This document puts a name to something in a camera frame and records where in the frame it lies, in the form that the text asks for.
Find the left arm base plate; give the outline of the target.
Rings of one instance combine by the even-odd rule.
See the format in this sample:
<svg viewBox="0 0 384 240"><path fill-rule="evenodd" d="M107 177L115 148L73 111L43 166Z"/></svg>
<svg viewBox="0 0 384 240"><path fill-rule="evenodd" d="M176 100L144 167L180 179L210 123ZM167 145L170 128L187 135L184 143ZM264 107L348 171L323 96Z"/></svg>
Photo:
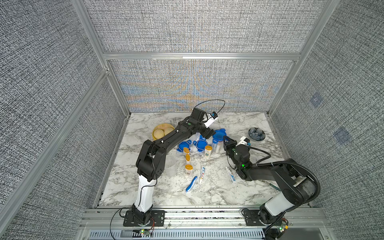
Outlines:
<svg viewBox="0 0 384 240"><path fill-rule="evenodd" d="M165 211L151 210L149 213L126 211L123 226L124 227L163 227L165 221Z"/></svg>

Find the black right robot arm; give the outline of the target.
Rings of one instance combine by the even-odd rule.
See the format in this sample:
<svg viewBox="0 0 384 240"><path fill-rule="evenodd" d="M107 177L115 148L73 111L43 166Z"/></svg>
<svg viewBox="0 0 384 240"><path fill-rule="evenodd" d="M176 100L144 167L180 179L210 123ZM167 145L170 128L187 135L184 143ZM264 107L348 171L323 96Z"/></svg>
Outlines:
<svg viewBox="0 0 384 240"><path fill-rule="evenodd" d="M257 213L257 220L264 226L272 226L281 220L285 213L317 198L321 191L318 178L306 167L293 159L264 163L268 154L256 163L250 160L250 150L260 151L251 146L250 140L241 138L241 142L223 137L224 150L233 164L238 176L245 181L274 181L280 193L262 204Z"/></svg>

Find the toothpaste tube vertical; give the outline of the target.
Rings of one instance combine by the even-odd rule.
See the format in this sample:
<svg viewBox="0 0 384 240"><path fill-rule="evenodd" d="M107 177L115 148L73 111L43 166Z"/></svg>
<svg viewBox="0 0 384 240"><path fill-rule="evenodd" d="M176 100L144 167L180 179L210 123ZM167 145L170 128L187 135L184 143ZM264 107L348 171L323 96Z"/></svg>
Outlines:
<svg viewBox="0 0 384 240"><path fill-rule="evenodd" d="M229 178L231 179L231 182L232 183L236 183L235 176L232 174L232 171L228 167L226 167L226 172L229 175Z"/></svg>

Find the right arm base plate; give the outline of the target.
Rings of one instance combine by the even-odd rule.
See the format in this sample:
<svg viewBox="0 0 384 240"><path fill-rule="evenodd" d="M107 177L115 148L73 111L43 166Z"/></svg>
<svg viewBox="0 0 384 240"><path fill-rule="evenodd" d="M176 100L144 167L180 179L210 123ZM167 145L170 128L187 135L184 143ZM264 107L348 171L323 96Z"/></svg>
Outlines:
<svg viewBox="0 0 384 240"><path fill-rule="evenodd" d="M242 209L241 214L246 221L247 226L271 226L275 225L287 225L288 220L279 216L280 214L273 216L267 210L250 210Z"/></svg>

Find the toothpaste tube horizontal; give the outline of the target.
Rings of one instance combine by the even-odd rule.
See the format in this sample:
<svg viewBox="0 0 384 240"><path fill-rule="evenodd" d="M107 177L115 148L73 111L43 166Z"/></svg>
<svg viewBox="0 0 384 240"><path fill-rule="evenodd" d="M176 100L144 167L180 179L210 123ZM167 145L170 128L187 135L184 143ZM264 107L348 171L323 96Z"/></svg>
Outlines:
<svg viewBox="0 0 384 240"><path fill-rule="evenodd" d="M205 173L206 173L206 168L204 166L202 166L201 168L201 174L200 174L200 178L199 178L199 183L202 184L203 180L204 180L204 177L205 177Z"/></svg>

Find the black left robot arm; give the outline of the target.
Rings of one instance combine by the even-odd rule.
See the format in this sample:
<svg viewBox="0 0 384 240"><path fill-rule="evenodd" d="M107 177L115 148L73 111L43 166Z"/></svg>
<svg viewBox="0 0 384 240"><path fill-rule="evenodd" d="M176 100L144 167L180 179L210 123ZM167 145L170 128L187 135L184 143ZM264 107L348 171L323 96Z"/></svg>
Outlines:
<svg viewBox="0 0 384 240"><path fill-rule="evenodd" d="M132 205L134 217L140 224L145 225L150 221L154 187L165 170L167 154L196 133L206 139L212 137L215 131L210 128L210 125L217 118L216 112L209 114L199 108L194 108L191 115L180 121L169 134L158 140L147 140L143 143L136 162L139 176L138 195Z"/></svg>

